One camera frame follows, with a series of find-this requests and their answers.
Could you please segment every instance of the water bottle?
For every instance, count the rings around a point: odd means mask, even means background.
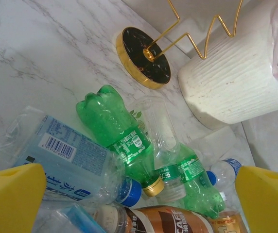
[[[210,167],[207,174],[211,184],[219,191],[224,191],[235,182],[241,167],[242,163],[229,158],[216,162]]]
[[[27,107],[0,139],[0,170],[43,166],[44,200],[74,200],[90,206],[114,200],[133,206],[140,184],[125,176],[123,162],[108,149],[44,112]]]
[[[177,164],[187,192],[183,198],[185,208],[213,219],[217,218],[219,212],[225,208],[222,197],[211,185],[195,152],[181,143],[180,148]]]
[[[164,190],[157,195],[158,202],[168,203],[185,197],[186,191],[176,164],[180,144],[165,101],[160,97],[145,96],[132,103],[130,109],[154,146],[154,167],[165,183]]]
[[[113,87],[104,85],[97,94],[87,94],[77,103],[76,111],[96,141],[120,155],[126,174],[140,182],[147,196],[163,190],[164,183],[154,171],[153,145]]]

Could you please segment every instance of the blue bottle cap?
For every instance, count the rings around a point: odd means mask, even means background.
[[[215,175],[215,173],[213,173],[212,171],[206,171],[208,178],[211,182],[212,185],[215,185],[217,183],[217,177]]]
[[[141,197],[141,185],[138,181],[127,177],[122,184],[121,193],[127,194],[123,195],[124,198],[119,201],[119,203],[131,207],[135,205]]]

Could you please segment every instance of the gold wire decoration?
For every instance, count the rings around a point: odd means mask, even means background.
[[[177,18],[177,21],[172,25],[170,26],[165,32],[163,32],[157,39],[155,39],[146,49],[143,49],[143,53],[144,53],[144,56],[151,62],[155,61],[157,58],[159,58],[161,55],[163,55],[168,49],[170,49],[174,44],[176,44],[179,40],[181,40],[183,37],[187,36],[188,39],[190,40],[190,42],[192,43],[194,49],[196,50],[198,56],[202,59],[202,60],[205,60],[207,58],[207,48],[208,48],[208,42],[209,42],[209,38],[210,38],[210,33],[211,33],[211,30],[212,30],[212,27],[213,27],[213,24],[215,22],[216,19],[219,20],[219,22],[221,23],[221,26],[223,27],[223,29],[225,30],[226,34],[229,36],[229,37],[234,37],[236,35],[236,26],[237,26],[237,20],[238,20],[238,16],[239,16],[239,13],[240,13],[240,10],[241,10],[241,6],[242,6],[242,3],[243,3],[243,0],[240,0],[240,3],[237,7],[237,10],[236,10],[236,16],[235,16],[235,20],[234,20],[234,26],[233,26],[233,33],[231,33],[229,31],[229,29],[227,28],[226,24],[224,23],[223,19],[221,18],[220,15],[215,15],[213,18],[212,18],[212,21],[210,23],[210,26],[209,26],[209,29],[207,31],[207,35],[206,35],[206,40],[205,40],[205,47],[204,47],[204,55],[200,52],[198,46],[196,45],[196,43],[194,42],[194,40],[192,39],[190,33],[184,33],[182,34],[181,36],[179,36],[173,43],[171,43],[166,49],[164,49],[161,53],[159,53],[158,55],[156,56],[153,56],[153,54],[150,52],[149,48],[154,45],[160,38],[162,38],[164,35],[166,35],[175,25],[177,25],[179,22],[180,22],[180,17],[178,15],[178,12],[176,11],[173,3],[171,0],[168,0],[168,3],[172,9],[172,11],[174,12],[174,15],[176,16]]]

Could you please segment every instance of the marble surface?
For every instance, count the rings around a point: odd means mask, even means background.
[[[27,105],[83,132],[75,105],[104,84],[115,87],[126,104],[144,95],[163,97],[181,142],[210,133],[178,85],[177,72],[189,58],[173,47],[170,83],[158,91],[145,88],[129,76],[115,51],[116,36],[127,26],[158,35],[121,0],[0,0],[0,136]],[[244,138],[241,124],[232,129]],[[253,163],[248,145],[233,150]]]

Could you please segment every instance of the plastic bottle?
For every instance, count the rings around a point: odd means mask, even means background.
[[[154,171],[153,145],[113,87],[104,85],[97,94],[87,94],[76,111],[97,142],[121,156],[126,174],[141,183],[147,196],[163,190],[164,183]]]
[[[189,143],[204,167],[210,167],[227,153],[237,138],[229,126],[214,130],[210,134]]]
[[[41,221],[36,221],[33,233],[105,233],[91,215],[80,205],[49,211]]]
[[[183,201],[185,208],[199,212],[210,218],[217,218],[225,208],[219,192],[211,185],[208,175],[195,152],[180,143],[180,154],[177,160],[187,195]]]
[[[123,162],[108,149],[44,112],[27,107],[0,139],[0,169],[40,163],[45,200],[75,200],[90,206],[114,200],[133,206],[140,184],[125,176]]]
[[[216,162],[210,167],[207,174],[211,184],[219,191],[223,191],[235,182],[241,167],[242,163],[229,158]]]
[[[224,192],[220,192],[226,202],[226,208],[219,213],[217,219],[210,219],[214,232],[221,233],[248,233],[240,212],[226,199]]]
[[[180,144],[170,120],[165,101],[160,97],[145,96],[133,104],[130,113],[154,146],[154,167],[165,183],[157,195],[159,203],[179,200],[186,195],[176,159]]]
[[[107,233],[213,233],[202,215],[171,206],[102,206],[94,218]]]

